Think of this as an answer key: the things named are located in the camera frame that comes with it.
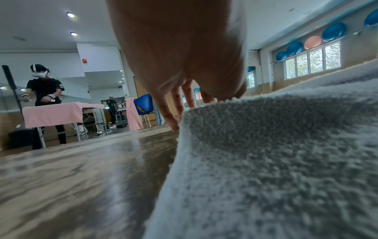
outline black pole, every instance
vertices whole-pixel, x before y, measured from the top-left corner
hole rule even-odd
[[[21,101],[19,100],[19,97],[17,96],[17,92],[16,92],[17,86],[15,84],[15,81],[13,80],[13,76],[11,74],[9,66],[2,65],[1,67],[3,68],[5,77],[7,78],[7,81],[8,81],[8,84],[9,84],[9,87],[13,90],[13,94],[15,95],[15,98],[16,98],[16,101],[17,101],[17,105],[19,106],[19,109],[20,109],[20,113],[22,115],[22,118],[24,119],[24,114],[22,113]]]

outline window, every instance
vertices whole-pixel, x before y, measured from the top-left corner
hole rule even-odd
[[[341,67],[340,41],[285,61],[285,79]]]
[[[255,87],[255,71],[252,71],[248,75],[248,88]]]

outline exercise ball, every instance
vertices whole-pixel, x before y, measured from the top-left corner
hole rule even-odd
[[[370,13],[363,23],[365,26],[371,26],[378,23],[378,9],[374,10],[372,13]]]
[[[252,72],[255,70],[255,67],[248,67],[248,73]]]
[[[304,48],[306,50],[319,46],[322,43],[322,38],[320,36],[313,36],[306,40],[304,43]]]
[[[347,26],[344,23],[337,22],[330,25],[324,30],[324,32],[322,33],[322,38],[324,41],[332,41],[341,37],[346,30]]]
[[[298,54],[303,51],[303,43],[296,41],[290,44],[290,46],[287,48],[286,53],[289,56],[293,56],[295,54]]]
[[[276,60],[277,61],[281,61],[281,60],[285,59],[286,57],[287,57],[287,53],[286,52],[279,52],[276,55]]]

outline brown glossy surface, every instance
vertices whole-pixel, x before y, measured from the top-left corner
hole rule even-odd
[[[0,238],[141,238],[172,164],[163,126],[0,160]]]

